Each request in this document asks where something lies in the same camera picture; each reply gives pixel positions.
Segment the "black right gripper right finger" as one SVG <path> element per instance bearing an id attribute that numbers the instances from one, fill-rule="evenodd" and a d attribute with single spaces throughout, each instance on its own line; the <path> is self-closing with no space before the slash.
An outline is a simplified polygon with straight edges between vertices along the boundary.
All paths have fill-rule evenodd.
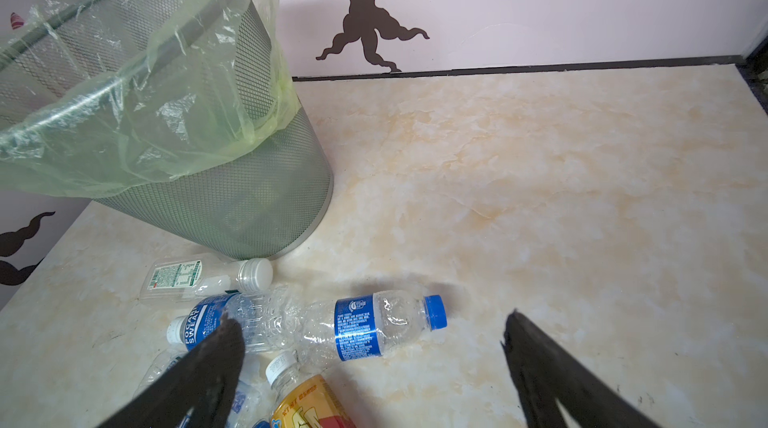
<path id="1" fill-rule="evenodd" d="M 522 312 L 509 314 L 502 342 L 529 427 L 655 427 Z"/>

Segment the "clear bottle blue label cap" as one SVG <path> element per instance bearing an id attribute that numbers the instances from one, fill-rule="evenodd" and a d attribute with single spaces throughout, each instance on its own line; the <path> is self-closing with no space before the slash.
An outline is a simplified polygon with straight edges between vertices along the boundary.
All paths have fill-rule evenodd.
<path id="1" fill-rule="evenodd" d="M 308 305 L 299 318 L 295 350 L 302 367 L 323 371 L 341 362 L 384 356 L 447 325 L 441 296 L 379 291 Z"/>

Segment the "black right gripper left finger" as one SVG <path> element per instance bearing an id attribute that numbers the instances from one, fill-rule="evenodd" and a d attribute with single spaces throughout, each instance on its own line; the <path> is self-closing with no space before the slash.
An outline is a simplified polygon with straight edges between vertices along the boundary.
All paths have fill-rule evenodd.
<path id="1" fill-rule="evenodd" d="M 157 381 L 101 423 L 103 427 L 223 427 L 234 402 L 245 356 L 242 327 L 220 326 Z"/>

